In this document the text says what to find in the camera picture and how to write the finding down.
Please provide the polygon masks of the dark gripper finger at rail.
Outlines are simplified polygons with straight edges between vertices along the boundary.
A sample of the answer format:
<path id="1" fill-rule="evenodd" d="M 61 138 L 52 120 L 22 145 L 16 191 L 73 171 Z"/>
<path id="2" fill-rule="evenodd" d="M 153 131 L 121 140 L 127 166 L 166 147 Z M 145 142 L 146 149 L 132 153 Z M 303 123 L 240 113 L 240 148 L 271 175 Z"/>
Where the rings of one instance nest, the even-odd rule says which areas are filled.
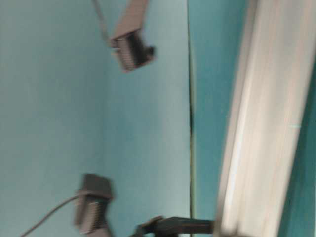
<path id="1" fill-rule="evenodd" d="M 212 220 L 184 217 L 163 218 L 159 216 L 138 225 L 134 236 L 144 237 L 146 234 L 154 234 L 155 237 L 177 237 L 180 234 L 212 235 L 214 232 L 214 223 Z"/>

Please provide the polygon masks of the grey robot arm link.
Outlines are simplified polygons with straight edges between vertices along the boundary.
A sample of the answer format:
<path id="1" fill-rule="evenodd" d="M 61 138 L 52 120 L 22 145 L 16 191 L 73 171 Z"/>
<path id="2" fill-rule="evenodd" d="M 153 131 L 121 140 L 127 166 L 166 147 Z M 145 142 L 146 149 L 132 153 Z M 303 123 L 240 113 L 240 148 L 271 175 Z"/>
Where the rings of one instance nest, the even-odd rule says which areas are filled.
<path id="1" fill-rule="evenodd" d="M 142 28 L 148 3 L 148 0 L 131 0 L 129 2 L 114 30 L 113 40 Z"/>

